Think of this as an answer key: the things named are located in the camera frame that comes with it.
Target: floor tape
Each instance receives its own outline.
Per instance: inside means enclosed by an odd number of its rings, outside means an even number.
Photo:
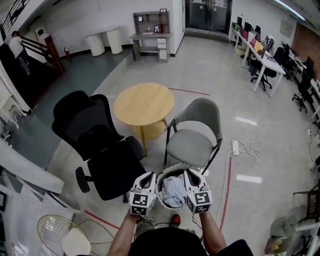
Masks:
[[[227,187],[226,187],[226,195],[225,195],[225,202],[224,202],[223,214],[222,214],[222,219],[221,219],[220,231],[222,230],[222,228],[224,226],[224,221],[225,221],[226,211],[227,211],[227,204],[228,204],[228,198],[229,198],[229,188],[230,188],[230,179],[231,179],[231,162],[232,162],[232,157],[230,156],[228,183],[227,183]]]
[[[182,91],[182,92],[187,92],[187,93],[194,93],[194,94],[201,94],[201,95],[210,96],[210,94],[202,93],[202,92],[198,92],[198,91],[193,91],[193,90],[183,90],[183,89],[175,89],[175,88],[169,88],[169,89],[174,90],[174,91]]]
[[[84,212],[85,212],[86,214],[90,215],[91,217],[97,219],[98,221],[101,221],[101,222],[103,222],[104,224],[109,225],[110,227],[113,227],[113,228],[115,228],[115,229],[117,229],[117,230],[120,229],[120,227],[118,227],[118,226],[116,226],[116,225],[113,225],[113,224],[110,223],[110,222],[105,221],[104,219],[102,219],[102,218],[94,215],[93,213],[91,213],[91,212],[89,212],[89,211],[87,211],[87,210],[84,210]]]

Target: black shirt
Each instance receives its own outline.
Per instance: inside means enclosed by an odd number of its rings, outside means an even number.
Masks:
[[[207,256],[200,238],[186,230],[158,228],[141,234],[131,245],[129,256]],[[253,256],[246,241],[238,240],[217,256]]]

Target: round wooden table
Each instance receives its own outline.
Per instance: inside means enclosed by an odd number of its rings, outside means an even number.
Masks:
[[[115,116],[133,126],[142,138],[147,156],[146,140],[159,137],[168,127],[165,120],[175,105],[173,93],[158,83],[139,83],[124,90],[115,100]]]

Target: white cylindrical bin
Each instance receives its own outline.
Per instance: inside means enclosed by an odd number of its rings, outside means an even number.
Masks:
[[[106,31],[106,35],[108,37],[108,41],[109,41],[112,53],[114,55],[122,53],[122,45],[121,45],[119,29],[116,27],[112,30],[108,30]]]
[[[100,33],[89,35],[86,37],[86,40],[89,43],[91,53],[94,57],[99,56],[106,51]]]

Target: fire extinguisher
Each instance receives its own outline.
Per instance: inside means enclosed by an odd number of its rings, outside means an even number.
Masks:
[[[64,47],[64,52],[65,52],[66,58],[70,61],[70,54],[67,47]]]

